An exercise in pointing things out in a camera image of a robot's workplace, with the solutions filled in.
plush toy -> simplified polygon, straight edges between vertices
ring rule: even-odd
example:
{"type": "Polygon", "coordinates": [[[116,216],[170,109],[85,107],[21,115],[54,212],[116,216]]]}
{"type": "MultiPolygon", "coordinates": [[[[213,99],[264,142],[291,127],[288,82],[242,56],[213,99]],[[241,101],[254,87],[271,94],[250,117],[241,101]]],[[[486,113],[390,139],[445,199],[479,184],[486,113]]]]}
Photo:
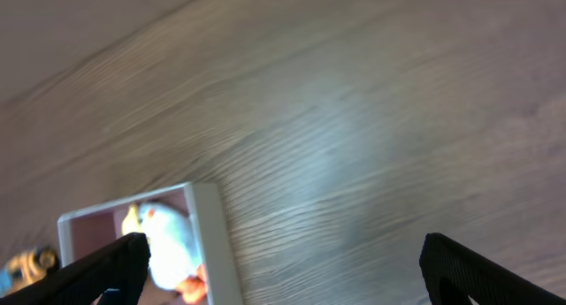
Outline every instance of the plush toy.
{"type": "Polygon", "coordinates": [[[139,209],[130,207],[122,230],[125,223],[126,229],[137,228],[148,237],[149,270],[158,287],[176,290],[187,304],[204,298],[208,291],[206,273],[188,218],[162,203],[147,202],[139,209]]]}

orange toy part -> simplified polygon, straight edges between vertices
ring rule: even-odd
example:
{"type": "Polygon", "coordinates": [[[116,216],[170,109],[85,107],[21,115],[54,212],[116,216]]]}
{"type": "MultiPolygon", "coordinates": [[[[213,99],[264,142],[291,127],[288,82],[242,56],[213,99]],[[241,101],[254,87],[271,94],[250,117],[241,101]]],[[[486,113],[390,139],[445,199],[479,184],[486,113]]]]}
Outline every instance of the orange toy part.
{"type": "Polygon", "coordinates": [[[209,288],[206,285],[206,271],[200,265],[196,271],[198,277],[187,278],[180,282],[175,289],[181,293],[183,301],[187,304],[196,304],[206,296],[209,288]]]}

open box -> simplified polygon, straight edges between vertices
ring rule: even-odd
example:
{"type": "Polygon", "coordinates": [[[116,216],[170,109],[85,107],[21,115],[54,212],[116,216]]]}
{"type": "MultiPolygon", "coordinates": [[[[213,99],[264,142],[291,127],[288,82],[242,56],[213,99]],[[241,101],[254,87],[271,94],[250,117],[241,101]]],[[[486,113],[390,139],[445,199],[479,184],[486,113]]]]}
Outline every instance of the open box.
{"type": "MultiPolygon", "coordinates": [[[[212,184],[184,183],[65,213],[58,220],[61,263],[66,266],[121,236],[131,203],[158,201],[185,213],[195,231],[208,275],[205,304],[241,305],[224,208],[212,184]]],[[[181,304],[180,299],[174,303],[181,304]]]]}

black object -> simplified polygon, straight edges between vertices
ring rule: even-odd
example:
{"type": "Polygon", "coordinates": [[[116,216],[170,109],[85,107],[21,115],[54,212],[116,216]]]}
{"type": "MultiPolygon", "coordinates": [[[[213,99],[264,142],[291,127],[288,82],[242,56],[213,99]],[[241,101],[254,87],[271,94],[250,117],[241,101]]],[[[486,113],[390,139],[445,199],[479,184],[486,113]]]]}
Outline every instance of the black object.
{"type": "Polygon", "coordinates": [[[420,258],[432,305],[566,305],[566,301],[440,233],[427,234],[420,258]]]}
{"type": "Polygon", "coordinates": [[[0,299],[0,305],[134,305],[148,276],[145,234],[130,233],[31,286],[0,299]]]}

small figurine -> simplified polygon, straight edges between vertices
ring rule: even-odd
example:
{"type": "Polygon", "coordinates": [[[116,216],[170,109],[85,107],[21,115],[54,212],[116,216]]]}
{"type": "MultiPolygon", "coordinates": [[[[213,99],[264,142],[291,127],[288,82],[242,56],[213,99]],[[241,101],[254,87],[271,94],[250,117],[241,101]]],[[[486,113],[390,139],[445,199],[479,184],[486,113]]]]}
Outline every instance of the small figurine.
{"type": "Polygon", "coordinates": [[[0,270],[0,297],[32,285],[59,268],[57,252],[50,247],[16,255],[0,270]]]}
{"type": "Polygon", "coordinates": [[[194,304],[207,292],[203,258],[193,227],[177,210],[157,202],[130,206],[122,222],[122,232],[145,233],[148,237],[149,270],[155,284],[164,290],[176,290],[183,301],[194,304]]]}

